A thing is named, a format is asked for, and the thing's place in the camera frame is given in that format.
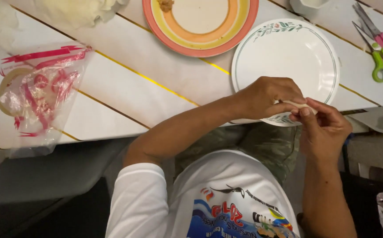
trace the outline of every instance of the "white t-shirt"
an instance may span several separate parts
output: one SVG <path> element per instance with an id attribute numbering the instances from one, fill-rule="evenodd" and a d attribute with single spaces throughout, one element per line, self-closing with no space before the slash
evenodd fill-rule
<path id="1" fill-rule="evenodd" d="M 115 182 L 107 237 L 298 237 L 279 183 L 256 159 L 220 150 L 198 159 L 174 183 L 170 203 L 162 169 L 122 169 Z"/>

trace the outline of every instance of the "red printed plastic bag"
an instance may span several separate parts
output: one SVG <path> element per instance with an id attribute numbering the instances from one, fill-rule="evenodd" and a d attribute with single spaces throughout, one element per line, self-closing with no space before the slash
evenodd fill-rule
<path id="1" fill-rule="evenodd" d="M 0 56 L 0 109 L 14 116 L 19 132 L 10 158 L 53 152 L 91 52 L 72 41 Z"/>

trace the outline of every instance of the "table surface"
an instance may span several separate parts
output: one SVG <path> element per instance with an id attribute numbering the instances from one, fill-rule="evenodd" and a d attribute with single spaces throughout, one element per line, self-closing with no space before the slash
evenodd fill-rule
<path id="1" fill-rule="evenodd" d="M 138 135 L 173 115 L 233 93 L 229 73 L 235 48 L 209 58 L 170 50 L 149 30 L 141 0 L 130 0 L 105 24 L 77 30 L 52 27 L 32 0 L 6 1 L 19 20 L 14 49 L 75 39 L 96 50 L 60 143 Z M 363 2 L 378 8 L 363 5 L 383 31 L 383 0 Z M 372 79 L 374 61 L 351 24 L 358 19 L 354 3 L 332 0 L 309 19 L 339 56 L 340 87 L 332 106 L 340 111 L 383 106 L 383 83 Z M 303 19 L 288 9 L 288 0 L 260 0 L 253 26 L 279 18 Z M 0 149 L 11 148 L 16 136 L 13 117 L 0 111 Z"/>

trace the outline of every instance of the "scissors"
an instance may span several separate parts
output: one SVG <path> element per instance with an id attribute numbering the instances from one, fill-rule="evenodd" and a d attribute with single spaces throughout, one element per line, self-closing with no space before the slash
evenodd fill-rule
<path id="1" fill-rule="evenodd" d="M 360 16 L 360 18 L 363 20 L 363 22 L 368 27 L 370 33 L 372 34 L 372 39 L 374 39 L 378 44 L 383 48 L 383 32 L 380 32 L 378 28 L 374 25 L 372 20 L 368 17 L 365 10 L 363 10 L 362 6 L 360 6 L 359 3 L 356 3 L 353 5 L 354 10 L 356 13 Z"/>
<path id="2" fill-rule="evenodd" d="M 371 49 L 372 57 L 375 61 L 375 69 L 372 72 L 372 78 L 378 83 L 383 83 L 383 48 L 376 41 L 370 38 L 369 35 L 366 34 L 366 32 L 362 30 L 362 28 L 360 28 L 360 26 L 358 26 L 354 22 L 353 25 L 356 27 L 363 40 Z"/>

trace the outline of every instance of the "colorful plate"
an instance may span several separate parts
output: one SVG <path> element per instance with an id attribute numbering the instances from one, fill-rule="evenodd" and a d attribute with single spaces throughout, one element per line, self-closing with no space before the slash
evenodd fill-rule
<path id="1" fill-rule="evenodd" d="M 338 89 L 340 65 L 332 44 L 316 26 L 277 19 L 246 35 L 234 54 L 231 76 L 236 92 L 260 76 L 292 78 L 303 96 L 330 104 Z M 282 127 L 299 125 L 289 114 L 261 120 Z"/>
<path id="2" fill-rule="evenodd" d="M 210 57 L 236 46 L 252 28 L 259 1 L 175 0 L 163 12 L 157 0 L 143 0 L 153 33 L 169 48 L 186 56 Z"/>

